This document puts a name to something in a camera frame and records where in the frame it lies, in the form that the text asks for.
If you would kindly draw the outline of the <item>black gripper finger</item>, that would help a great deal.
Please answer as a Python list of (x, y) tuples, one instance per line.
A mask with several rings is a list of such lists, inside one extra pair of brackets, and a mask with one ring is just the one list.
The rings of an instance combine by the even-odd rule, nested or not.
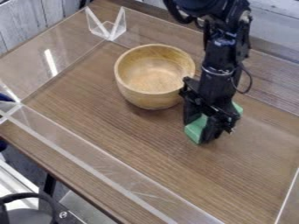
[(189, 98), (183, 102), (183, 123), (189, 125), (202, 117), (201, 106)]
[(201, 142), (203, 144), (210, 143), (221, 137), (223, 131), (225, 122), (218, 117), (211, 116), (202, 131)]

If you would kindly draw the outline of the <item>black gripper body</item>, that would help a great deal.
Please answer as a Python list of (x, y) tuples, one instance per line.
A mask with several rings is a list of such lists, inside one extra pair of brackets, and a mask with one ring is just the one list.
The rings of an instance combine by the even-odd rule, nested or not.
[(198, 80), (191, 77), (183, 78), (183, 101), (186, 98), (191, 99), (201, 106), (201, 110), (210, 107), (229, 110), (238, 92), (240, 76), (240, 67), (217, 70), (205, 66)]

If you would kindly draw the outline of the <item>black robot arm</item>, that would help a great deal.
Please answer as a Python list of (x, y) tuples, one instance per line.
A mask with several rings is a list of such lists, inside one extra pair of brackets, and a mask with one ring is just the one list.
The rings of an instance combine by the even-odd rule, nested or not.
[(197, 144), (233, 132), (244, 108), (234, 102), (241, 75), (248, 71), (250, 26), (249, 0), (163, 0), (175, 20), (203, 29), (205, 60), (201, 77), (186, 77), (183, 98), (185, 133)]

